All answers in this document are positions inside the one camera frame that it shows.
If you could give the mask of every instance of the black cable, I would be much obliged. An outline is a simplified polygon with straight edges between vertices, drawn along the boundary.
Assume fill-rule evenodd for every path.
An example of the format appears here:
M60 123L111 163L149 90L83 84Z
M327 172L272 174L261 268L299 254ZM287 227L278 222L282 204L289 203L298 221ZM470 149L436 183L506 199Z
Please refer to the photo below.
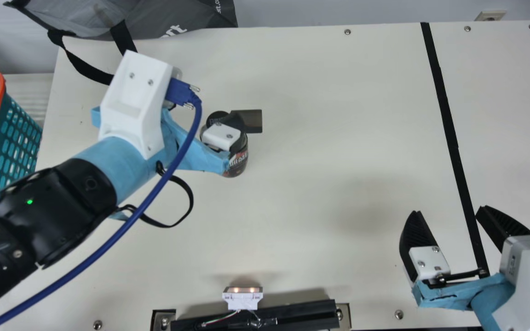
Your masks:
M165 167L162 165L162 163L160 161L157 161L156 162L156 173L159 174L159 176L163 176L165 174ZM142 216L140 216L140 220L145 222L146 224L149 224L149 225L152 225L152 226L156 226L157 228L173 228L175 226L178 226L183 220L185 220L185 218L190 214L191 210L193 209L193 191L191 191L191 187L189 187L189 185L181 178L177 177L177 176L171 176L171 178L169 179L171 182L181 186L181 188L183 188L185 190L185 192L187 193L187 197L189 197L190 199L190 206L189 208L187 209L187 211L185 212L185 214L179 218L179 220L173 224L163 224L153 218L151 218L150 216L148 216L147 214L142 214ZM124 205L120 208L118 208L116 210L116 212L118 211L124 211L124 210L128 210L130 212L134 212L134 210L136 210L137 207L135 205Z

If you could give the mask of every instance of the wire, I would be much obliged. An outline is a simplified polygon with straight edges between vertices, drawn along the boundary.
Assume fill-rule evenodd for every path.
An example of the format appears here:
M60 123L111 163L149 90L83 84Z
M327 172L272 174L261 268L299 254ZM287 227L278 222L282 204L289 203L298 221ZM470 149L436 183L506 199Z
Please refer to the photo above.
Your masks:
M181 160L183 160L183 157L185 157L185 153L187 153L187 149L190 148L191 142L194 140L196 136L197 129L200 126L200 119L202 118L202 101L200 100L200 98L198 98L198 96L196 96L195 93L192 93L189 103L191 103L196 109L196 115L193 119L193 124L191 124L189 133L187 134L185 141L181 145L179 152L177 152L177 155L175 156L173 161L171 161L171 164L169 165L167 172L165 173L164 176L160 178L158 183L156 183L153 190L149 193L149 195L147 195L144 201L140 204L139 208L133 212L132 216L130 216L130 218L126 221L126 223L124 223L124 225L120 226L120 228L118 229L118 231L116 231L116 233L114 233L93 254L87 257L86 260L78 264L78 266L73 268L65 276L59 278L57 281L55 281L54 283L44 288L42 291L36 293L35 295L25 300L21 304L15 306L14 308L11 308L10 310L8 310L8 312L2 314L0 316L0 325L11 320L15 316L19 315L24 310L27 310L28 308L34 306L34 304L46 298L47 296L52 294L54 291L61 288L63 285L67 284L73 278L78 276L80 273L84 272L85 269L87 269L89 266L91 266L91 264L97 261L120 238L122 238L124 233L126 233L126 231L128 231L128 229L130 229L132 225L134 225L136 220L140 218L143 212L149 207L149 205L153 202L155 197L161 191L162 187L165 186L165 184L169 181L169 178L171 178L171 176L173 175L173 172L175 172L175 170L179 166L179 163L181 163Z
M222 320L225 320L225 319L231 318L231 317L233 317L234 315L238 314L239 312L240 312L240 309L239 309L239 310L236 310L236 311L233 312L232 314L228 314L228 315L223 316L223 317L221 317L221 318L213 319L213 320L209 320L208 322L203 322L203 323L202 323L202 327L206 327L206 325L214 324L214 323L220 322L220 321L222 321Z

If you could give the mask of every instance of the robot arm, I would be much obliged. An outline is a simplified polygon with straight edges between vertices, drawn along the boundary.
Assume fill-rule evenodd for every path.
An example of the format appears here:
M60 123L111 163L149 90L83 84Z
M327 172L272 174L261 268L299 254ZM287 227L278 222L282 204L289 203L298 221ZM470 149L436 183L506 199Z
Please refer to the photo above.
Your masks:
M478 280L481 270L451 274L443 252L419 211L408 217L400 257L419 307L473 310L485 331L530 331L530 230L492 207L478 222L502 252L500 273Z
M176 159L188 133L162 105L167 100L193 109L201 101L194 94L197 88L171 78L172 69L127 52L101 107L92 112L100 127L99 142L0 191L0 297L38 267L51 266L83 242L155 175L157 162L167 166ZM244 141L239 147L246 149L242 128L221 122L205 129L202 137L227 139L229 147ZM234 130L235 138L228 138L227 130ZM185 157L173 168L181 165L225 176L237 153L197 139L187 146Z

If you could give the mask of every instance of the bag handle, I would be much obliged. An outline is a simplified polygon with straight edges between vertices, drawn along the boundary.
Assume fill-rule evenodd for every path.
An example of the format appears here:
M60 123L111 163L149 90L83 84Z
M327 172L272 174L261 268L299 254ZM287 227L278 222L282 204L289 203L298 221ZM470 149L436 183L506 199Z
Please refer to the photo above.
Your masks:
M116 43L116 46L118 46L118 49L122 55L124 55L126 51L137 52L134 41L132 40L132 36L130 35L130 31L128 31L128 28L126 27L126 21L121 21L120 23L114 25L111 29L109 29L109 33L112 35L112 38L114 38L114 42ZM59 46L65 50L67 58L69 61L71 61L73 67L75 67L78 73L98 83L109 85L114 75L108 74L105 71L101 71L96 67L93 67L89 63L83 61L80 57L68 51L65 47L65 44L63 43L63 36L75 36L75 34L73 32L64 30L48 30L48 39L50 39L50 41L52 41L52 43L56 46Z

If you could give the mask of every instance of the metal screw head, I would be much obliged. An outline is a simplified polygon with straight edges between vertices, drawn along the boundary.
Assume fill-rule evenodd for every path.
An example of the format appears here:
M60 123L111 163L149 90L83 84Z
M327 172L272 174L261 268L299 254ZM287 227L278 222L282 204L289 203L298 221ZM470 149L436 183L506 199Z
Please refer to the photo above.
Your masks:
M104 326L104 324L100 320L96 320L93 322L93 329L94 330L101 330L101 328Z
M401 320L404 318L404 312L402 312L402 310L398 309L394 312L394 317L397 319L397 320Z

